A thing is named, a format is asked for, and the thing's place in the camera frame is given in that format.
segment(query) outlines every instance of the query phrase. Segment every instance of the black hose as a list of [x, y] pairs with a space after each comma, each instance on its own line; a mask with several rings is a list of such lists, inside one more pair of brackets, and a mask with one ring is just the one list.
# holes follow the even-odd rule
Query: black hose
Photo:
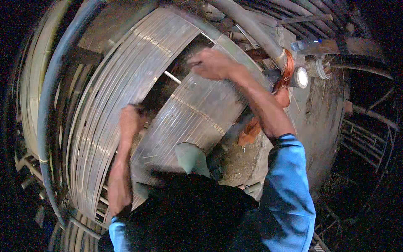
[[106, 6], [106, 0], [89, 0], [84, 4], [82, 10], [78, 11], [73, 21], [71, 21], [70, 25], [67, 27], [49, 62], [42, 85], [38, 109], [37, 138], [41, 172], [49, 201], [62, 227], [66, 226], [66, 221], [62, 217], [56, 201], [49, 162], [50, 143], [54, 141], [54, 139], [51, 139], [50, 118], [54, 110], [54, 99], [56, 97], [57, 87], [64, 73], [67, 54], [71, 47], [77, 44], [82, 33], [94, 20], [96, 15]]

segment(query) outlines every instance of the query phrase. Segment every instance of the curved metal bar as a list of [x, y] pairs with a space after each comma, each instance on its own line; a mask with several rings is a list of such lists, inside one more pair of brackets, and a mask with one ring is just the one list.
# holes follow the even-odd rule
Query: curved metal bar
[[370, 116], [372, 118], [378, 119], [381, 122], [391, 126], [392, 128], [394, 128], [397, 131], [399, 130], [399, 127], [397, 126], [396, 123], [392, 122], [391, 120], [387, 119], [386, 117], [384, 117], [384, 116], [382, 116], [382, 115], [380, 115], [380, 114], [378, 114], [378, 113], [376, 113], [374, 111], [367, 110], [367, 109], [365, 109], [363, 107], [360, 107], [360, 106], [357, 106], [357, 105], [353, 105], [353, 111], [361, 113], [361, 114], [366, 114], [366, 115], [368, 115], [368, 116]]
[[53, 53], [44, 78], [38, 111], [38, 157], [41, 165], [41, 172], [44, 178], [44, 185], [49, 201], [62, 227], [66, 226], [66, 221], [62, 217], [56, 201], [49, 162], [48, 148], [50, 147], [49, 143], [52, 141], [49, 139], [51, 136], [51, 134], [49, 134], [51, 126], [50, 118], [52, 117], [51, 112], [54, 109], [56, 90], [62, 77], [62, 67], [65, 64], [66, 56], [70, 48], [77, 43], [82, 32], [87, 28], [89, 23], [106, 6], [106, 2], [103, 0], [90, 0], [85, 4], [86, 5], [83, 9], [77, 13], [67, 27]]

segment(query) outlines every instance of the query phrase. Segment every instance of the blue shirt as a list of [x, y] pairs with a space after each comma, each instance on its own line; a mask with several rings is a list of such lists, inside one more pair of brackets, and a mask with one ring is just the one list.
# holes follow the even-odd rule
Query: blue shirt
[[[269, 172], [257, 212], [245, 214], [233, 250], [243, 247], [248, 222], [256, 222], [260, 242], [270, 251], [308, 251], [315, 225], [315, 208], [309, 194], [305, 170], [305, 150], [294, 135], [276, 139], [269, 154]], [[109, 235], [115, 252], [130, 251], [125, 239], [125, 224], [112, 218]]]

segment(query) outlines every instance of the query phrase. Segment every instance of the man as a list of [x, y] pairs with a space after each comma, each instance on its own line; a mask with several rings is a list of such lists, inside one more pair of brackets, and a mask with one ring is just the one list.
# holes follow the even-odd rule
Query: man
[[[308, 192], [305, 151], [282, 106], [245, 66], [216, 50], [203, 49], [189, 63], [203, 78], [232, 80], [273, 143], [260, 205], [239, 188], [210, 179], [203, 152], [182, 143], [175, 153], [187, 175], [164, 177], [163, 185], [130, 212], [128, 154], [145, 119], [138, 108], [127, 106], [122, 109], [120, 144], [108, 182], [114, 250], [308, 251], [315, 209]], [[110, 241], [103, 237], [100, 251]]]

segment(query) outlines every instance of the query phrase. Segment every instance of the pipe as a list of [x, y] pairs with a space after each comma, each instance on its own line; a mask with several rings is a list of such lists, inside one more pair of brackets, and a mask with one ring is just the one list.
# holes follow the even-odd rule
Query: pipe
[[283, 54], [283, 48], [256, 24], [256, 20], [252, 18], [248, 11], [232, 0], [207, 0], [207, 2], [245, 29], [266, 51], [279, 69], [283, 70], [285, 68], [287, 56]]
[[81, 222], [79, 222], [75, 218], [71, 217], [70, 221], [77, 227], [83, 229], [87, 234], [94, 237], [95, 239], [97, 239], [97, 240], [101, 239], [101, 236], [99, 234], [97, 234], [94, 230], [88, 228], [87, 226], [83, 225]]
[[57, 204], [49, 162], [49, 147], [51, 147], [50, 143], [52, 142], [49, 130], [52, 128], [50, 118], [52, 117], [51, 111], [54, 110], [54, 99], [56, 97], [59, 81], [63, 75], [63, 66], [66, 65], [67, 54], [70, 48], [77, 44], [82, 33], [94, 20], [96, 15], [106, 6], [106, 1], [89, 0], [84, 4], [82, 10], [76, 14], [67, 27], [49, 62], [42, 85], [38, 110], [38, 159], [41, 165], [41, 173], [49, 201], [63, 228], [66, 227], [66, 221], [62, 218]]
[[386, 71], [384, 71], [382, 69], [374, 68], [374, 67], [365, 66], [365, 65], [337, 64], [337, 65], [330, 65], [330, 68], [348, 68], [348, 69], [354, 69], [354, 70], [361, 70], [361, 71], [366, 71], [369, 73], [381, 75], [383, 77], [393, 80], [393, 77], [390, 74], [388, 74]]

